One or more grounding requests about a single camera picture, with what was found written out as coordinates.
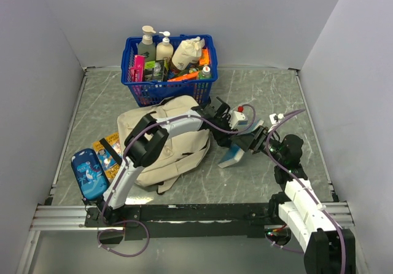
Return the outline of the blue paperback book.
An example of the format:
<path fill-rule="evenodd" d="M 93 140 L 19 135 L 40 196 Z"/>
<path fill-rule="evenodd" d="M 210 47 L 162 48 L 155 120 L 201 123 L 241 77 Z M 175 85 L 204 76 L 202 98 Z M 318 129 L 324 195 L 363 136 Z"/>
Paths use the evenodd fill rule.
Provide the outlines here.
<path fill-rule="evenodd" d="M 243 131 L 243 134 L 253 132 L 258 127 L 263 126 L 263 124 L 264 124 L 264 121 L 262 119 L 255 120 L 254 123 L 247 130 Z"/>

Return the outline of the white flower cover book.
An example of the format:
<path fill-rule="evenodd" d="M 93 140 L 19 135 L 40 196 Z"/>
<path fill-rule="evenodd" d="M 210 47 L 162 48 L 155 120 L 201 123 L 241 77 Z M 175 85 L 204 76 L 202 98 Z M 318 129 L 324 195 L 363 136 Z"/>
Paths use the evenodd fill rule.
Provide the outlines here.
<path fill-rule="evenodd" d="M 226 168 L 228 166 L 232 166 L 238 163 L 242 157 L 244 156 L 245 152 L 237 146 L 236 144 L 231 145 L 231 147 L 226 151 L 224 156 L 218 163 L 220 168 Z"/>

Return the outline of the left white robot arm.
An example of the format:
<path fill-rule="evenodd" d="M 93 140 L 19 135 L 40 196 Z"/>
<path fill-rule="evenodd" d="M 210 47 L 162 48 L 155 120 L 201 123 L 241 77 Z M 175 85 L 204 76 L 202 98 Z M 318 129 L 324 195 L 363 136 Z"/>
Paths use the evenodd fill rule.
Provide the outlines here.
<path fill-rule="evenodd" d="M 138 176 L 158 160 L 167 141 L 206 131 L 213 133 L 219 146 L 229 147 L 231 135 L 239 133 L 236 128 L 247 122 L 242 112 L 231 111 L 225 102 L 219 107 L 196 105 L 178 115 L 163 117 L 154 116 L 157 109 L 144 114 L 125 138 L 120 169 L 97 201 L 99 218 L 108 226 L 119 223 L 129 191 Z"/>

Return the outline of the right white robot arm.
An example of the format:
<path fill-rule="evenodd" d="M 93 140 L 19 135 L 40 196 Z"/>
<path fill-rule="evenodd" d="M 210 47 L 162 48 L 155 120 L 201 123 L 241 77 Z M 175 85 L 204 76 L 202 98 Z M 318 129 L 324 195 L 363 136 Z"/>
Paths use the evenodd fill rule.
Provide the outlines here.
<path fill-rule="evenodd" d="M 356 239 L 328 215 L 300 163 L 303 140 L 289 134 L 270 138 L 265 127 L 231 138 L 243 151 L 262 152 L 275 164 L 274 178 L 282 191 L 269 202 L 268 217 L 285 223 L 304 252 L 306 273 L 355 273 Z"/>

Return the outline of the beige canvas backpack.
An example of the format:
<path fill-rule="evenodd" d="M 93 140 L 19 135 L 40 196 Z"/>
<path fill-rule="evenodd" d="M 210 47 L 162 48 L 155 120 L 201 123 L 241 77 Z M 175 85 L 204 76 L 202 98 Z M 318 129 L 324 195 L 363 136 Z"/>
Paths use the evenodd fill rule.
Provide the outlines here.
<path fill-rule="evenodd" d="M 167 98 L 160 104 L 132 109 L 117 117 L 117 126 L 121 150 L 125 149 L 126 137 L 135 128 L 140 119 L 151 114 L 155 119 L 182 115 L 197 106 L 191 96 Z M 175 136 L 165 143 L 159 158 L 138 176 L 135 184 L 141 187 L 158 185 L 158 193 L 169 190 L 178 177 L 196 168 L 210 147 L 208 130 L 200 130 Z"/>

